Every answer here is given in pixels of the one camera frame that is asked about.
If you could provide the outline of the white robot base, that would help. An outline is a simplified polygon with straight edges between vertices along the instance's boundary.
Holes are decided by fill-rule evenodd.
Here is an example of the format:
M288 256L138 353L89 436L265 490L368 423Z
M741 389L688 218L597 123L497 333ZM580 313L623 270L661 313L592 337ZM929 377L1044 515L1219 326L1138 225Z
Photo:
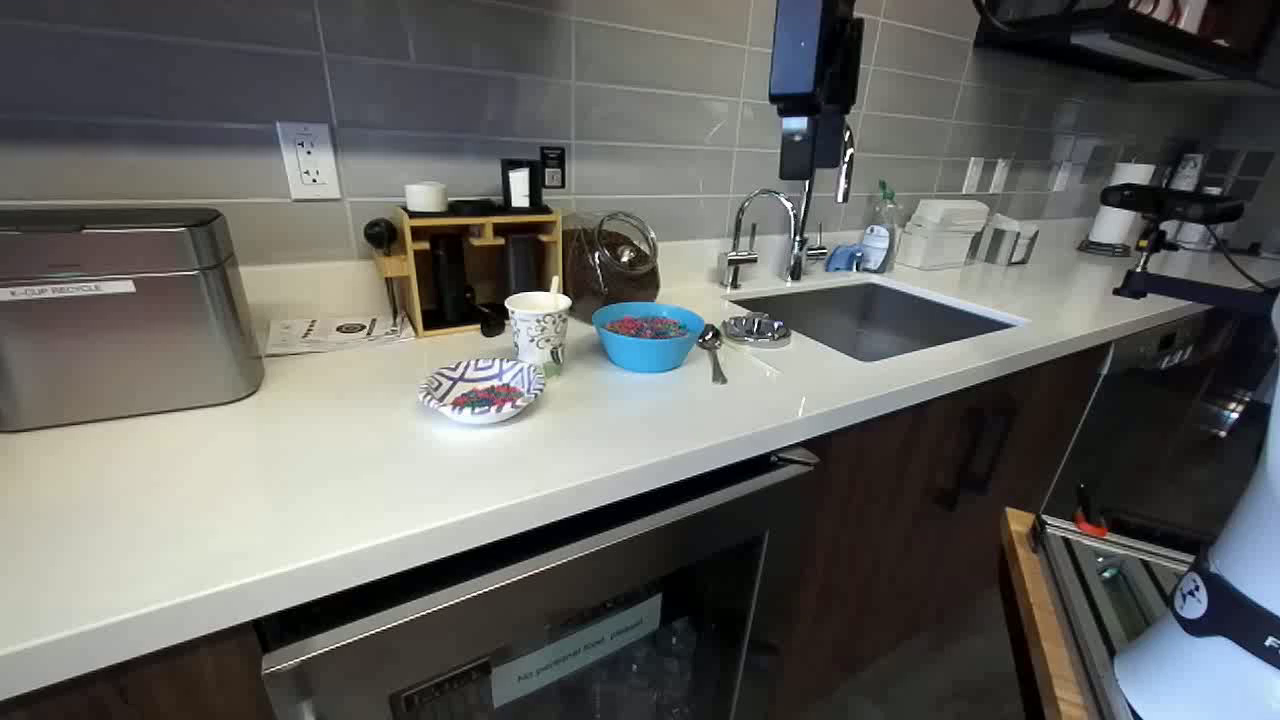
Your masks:
M1280 423L1230 522L1110 676L1138 720L1280 720Z

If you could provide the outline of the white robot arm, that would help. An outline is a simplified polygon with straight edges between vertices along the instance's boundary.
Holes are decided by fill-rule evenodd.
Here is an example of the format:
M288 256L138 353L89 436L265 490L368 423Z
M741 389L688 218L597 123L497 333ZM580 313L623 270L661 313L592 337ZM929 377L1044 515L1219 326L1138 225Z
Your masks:
M837 199L851 196L862 19L856 0L775 0L769 105L778 116L778 176L837 174Z

